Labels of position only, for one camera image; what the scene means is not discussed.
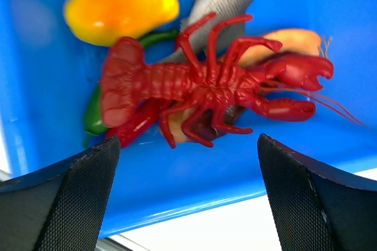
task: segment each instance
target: gray fish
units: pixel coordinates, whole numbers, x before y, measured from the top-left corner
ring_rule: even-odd
[[[245,13],[252,1],[253,0],[195,0],[189,17],[181,23],[181,31],[210,12],[216,12],[217,16],[190,36],[189,40],[194,52],[200,55],[206,49],[208,34],[217,23]],[[244,24],[224,28],[217,40],[217,51],[222,51],[227,48],[234,39],[244,36],[244,32]],[[178,48],[174,53],[162,59],[160,62],[180,61],[186,61],[186,58],[182,49]]]

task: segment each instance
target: blue bin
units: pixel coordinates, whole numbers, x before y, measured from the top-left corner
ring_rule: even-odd
[[[0,0],[0,105],[14,176],[82,151],[82,115],[107,49],[76,39],[62,17],[65,0]],[[180,0],[177,27],[193,0]],[[255,0],[247,33],[307,28],[332,36],[333,79],[322,94],[377,126],[377,0]],[[155,45],[147,61],[173,51]],[[121,152],[100,237],[265,194],[256,141],[266,133],[295,150],[346,171],[377,167],[375,130],[318,106],[303,123],[270,121],[251,111],[237,122],[247,136],[228,134],[214,148],[179,144],[171,150],[151,128]]]

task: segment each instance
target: white table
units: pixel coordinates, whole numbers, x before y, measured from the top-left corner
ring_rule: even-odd
[[[0,171],[10,173],[1,138]],[[356,174],[377,180],[377,169]],[[281,251],[267,196],[156,223],[111,238],[133,251]]]

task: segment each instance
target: green vegetable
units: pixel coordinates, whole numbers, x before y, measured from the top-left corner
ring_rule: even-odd
[[[174,39],[175,37],[178,36],[178,34],[179,34],[179,30],[175,28],[167,32],[154,31],[141,37],[139,39],[139,42],[144,47],[144,49],[146,49],[155,43]],[[95,88],[89,100],[87,110],[84,114],[85,132],[87,133],[87,137],[85,138],[84,144],[83,144],[85,148],[88,147],[90,138],[92,136],[98,136],[106,132],[108,129],[108,127],[102,123],[100,97],[101,97],[101,91],[100,91],[100,86],[98,85]]]

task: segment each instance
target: lobster body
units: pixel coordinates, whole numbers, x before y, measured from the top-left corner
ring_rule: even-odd
[[[212,147],[212,142],[191,129],[192,123],[208,109],[213,110],[213,128],[237,134],[249,134],[253,130],[224,123],[224,113],[233,104],[274,120],[305,121],[311,118],[316,111],[316,105],[311,101],[295,101],[290,98],[268,100],[258,93],[261,90],[280,89],[312,97],[308,91],[323,88],[318,82],[318,76],[332,78],[333,64],[327,58],[286,54],[247,71],[238,67],[242,54],[253,45],[264,45],[274,52],[282,47],[278,41],[259,37],[241,37],[233,41],[223,62],[218,62],[216,38],[221,29],[252,19],[250,15],[240,15],[227,19],[212,29],[207,46],[208,56],[203,65],[190,48],[189,36],[215,15],[208,14],[180,34],[178,41],[188,64],[147,65],[142,46],[135,39],[120,38],[104,63],[100,81],[104,124],[109,127],[125,124],[135,115],[138,104],[146,99],[175,100],[181,103],[163,110],[159,118],[161,132],[171,148],[175,148],[176,144],[168,127],[169,115],[193,107],[196,110],[182,124],[182,131],[188,138]],[[262,86],[264,82],[284,88],[266,88]]]

